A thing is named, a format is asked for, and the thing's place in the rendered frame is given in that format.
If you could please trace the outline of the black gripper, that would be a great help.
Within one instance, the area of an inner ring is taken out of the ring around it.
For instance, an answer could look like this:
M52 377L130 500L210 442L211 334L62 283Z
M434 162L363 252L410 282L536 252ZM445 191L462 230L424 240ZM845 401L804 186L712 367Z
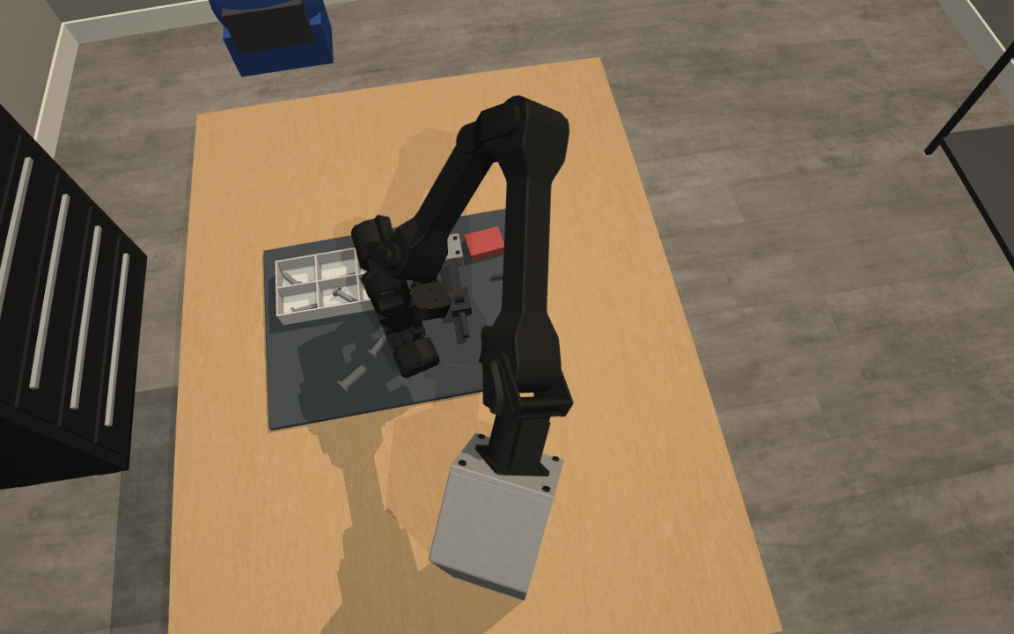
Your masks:
M390 348L394 350L392 356L397 362L402 377L415 376L417 373L439 364L440 358L434 348L433 341L430 340L430 337L425 337L425 328L423 326L414 328L412 310L417 309L417 305L412 299L411 293L409 304L399 313L387 314L378 312L375 307L374 309L381 321L386 340L389 342Z

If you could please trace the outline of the red rectangular block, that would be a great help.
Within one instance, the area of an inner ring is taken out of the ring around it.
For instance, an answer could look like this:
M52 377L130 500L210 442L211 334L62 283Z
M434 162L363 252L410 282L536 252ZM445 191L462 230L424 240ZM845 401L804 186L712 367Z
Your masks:
M504 242L498 227L466 234L466 244L472 262L504 252Z

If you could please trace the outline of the cream headed pin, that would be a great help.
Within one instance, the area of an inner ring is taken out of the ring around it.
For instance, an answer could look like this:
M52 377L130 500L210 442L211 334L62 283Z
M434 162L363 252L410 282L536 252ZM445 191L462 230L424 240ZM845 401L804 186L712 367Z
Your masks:
M371 348L371 350L367 350L366 351L366 353L369 354L369 356L371 358L377 358L378 357L377 356L378 351L381 350L381 348L383 348L384 343L386 343L387 340L386 340L386 337L384 335L386 335L386 334L383 334L381 336L381 338L379 338L379 340L377 341L377 344L375 344L373 346L373 348Z

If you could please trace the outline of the grey metal clevis fork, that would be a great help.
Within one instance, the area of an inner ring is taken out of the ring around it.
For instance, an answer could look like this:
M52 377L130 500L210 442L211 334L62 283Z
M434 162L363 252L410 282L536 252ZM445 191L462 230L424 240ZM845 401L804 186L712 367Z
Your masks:
M462 291L463 291L464 300L466 301L466 303L464 305L458 305L458 306L456 306L455 299L454 299L454 294L453 294L453 290L448 291L448 296L450 296L451 301L452 301L452 303L451 303L451 312L452 312L453 316L459 316L459 322L461 322L462 336L463 336L463 338L468 338L470 335L468 335L468 325L467 325L467 316L466 316L466 314L473 314L473 313L472 313L472 308L470 308L470 299L468 299L468 289L467 289L467 286L466 286L466 288L462 288Z

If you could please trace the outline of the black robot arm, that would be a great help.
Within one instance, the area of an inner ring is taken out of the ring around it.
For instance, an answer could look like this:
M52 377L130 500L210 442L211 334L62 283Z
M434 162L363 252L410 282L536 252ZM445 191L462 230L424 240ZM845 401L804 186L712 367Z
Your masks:
M399 313L411 293L417 305L412 322L421 328L422 321L447 315L452 301L436 277L448 255L448 234L492 164L502 168L502 312L494 325L483 326L479 358L483 405L496 418L489 446L475 447L500 476L550 476L540 464L550 417L565 417L574 406L561 371L559 337L547 314L551 186L566 161L568 141L566 116L512 96L462 126L412 219L392 233L390 218L377 214L351 230L359 265L369 270L364 286L371 304L378 312Z

